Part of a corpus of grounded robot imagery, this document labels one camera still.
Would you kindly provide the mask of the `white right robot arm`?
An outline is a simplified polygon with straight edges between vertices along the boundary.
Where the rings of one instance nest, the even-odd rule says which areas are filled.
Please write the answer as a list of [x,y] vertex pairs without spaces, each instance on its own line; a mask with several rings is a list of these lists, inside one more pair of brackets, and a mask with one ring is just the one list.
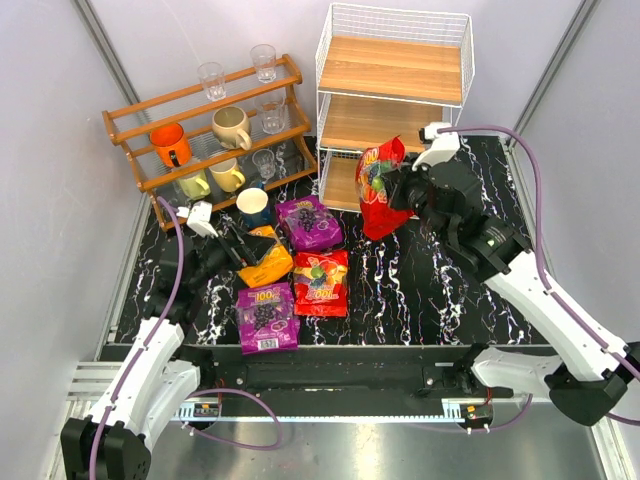
[[457,387],[545,398],[583,426],[610,415],[639,372],[638,343],[602,327],[547,276],[518,231],[483,214],[480,182],[465,165],[404,166],[398,174],[392,207],[427,221],[456,266],[514,306],[555,351],[531,356],[474,344],[454,364]]

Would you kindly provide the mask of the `orange candy bag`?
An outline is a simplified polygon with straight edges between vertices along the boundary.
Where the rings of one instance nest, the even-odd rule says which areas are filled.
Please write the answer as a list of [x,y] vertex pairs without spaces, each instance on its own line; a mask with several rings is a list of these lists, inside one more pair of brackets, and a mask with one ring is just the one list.
[[249,232],[254,237],[267,237],[275,241],[257,266],[247,266],[238,272],[246,286],[257,288],[279,281],[293,268],[293,258],[270,225],[254,228]]

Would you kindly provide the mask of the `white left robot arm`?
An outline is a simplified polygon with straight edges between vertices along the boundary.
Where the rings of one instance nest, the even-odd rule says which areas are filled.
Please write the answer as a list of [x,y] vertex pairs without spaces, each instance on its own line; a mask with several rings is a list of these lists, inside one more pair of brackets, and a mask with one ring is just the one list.
[[96,404],[82,418],[64,424],[60,444],[68,479],[144,479],[152,451],[180,407],[192,398],[247,398],[274,418],[259,397],[240,389],[216,387],[213,361],[206,351],[185,352],[198,290],[222,272],[264,263],[278,246],[276,235],[255,235],[229,223],[220,233],[210,223],[205,201],[175,208],[160,204],[174,222],[169,280],[160,284],[151,312],[139,326],[123,364]]

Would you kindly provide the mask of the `red candy bag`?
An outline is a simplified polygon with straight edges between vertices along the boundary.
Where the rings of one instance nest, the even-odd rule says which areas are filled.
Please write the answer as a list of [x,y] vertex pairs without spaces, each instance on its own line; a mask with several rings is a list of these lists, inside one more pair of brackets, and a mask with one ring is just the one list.
[[393,186],[385,174],[398,173],[405,158],[405,146],[398,136],[384,144],[368,148],[358,161],[355,189],[363,216],[363,232],[372,241],[391,234],[412,216],[410,209],[389,205]]
[[294,257],[294,313],[300,316],[346,317],[348,253],[300,252]]

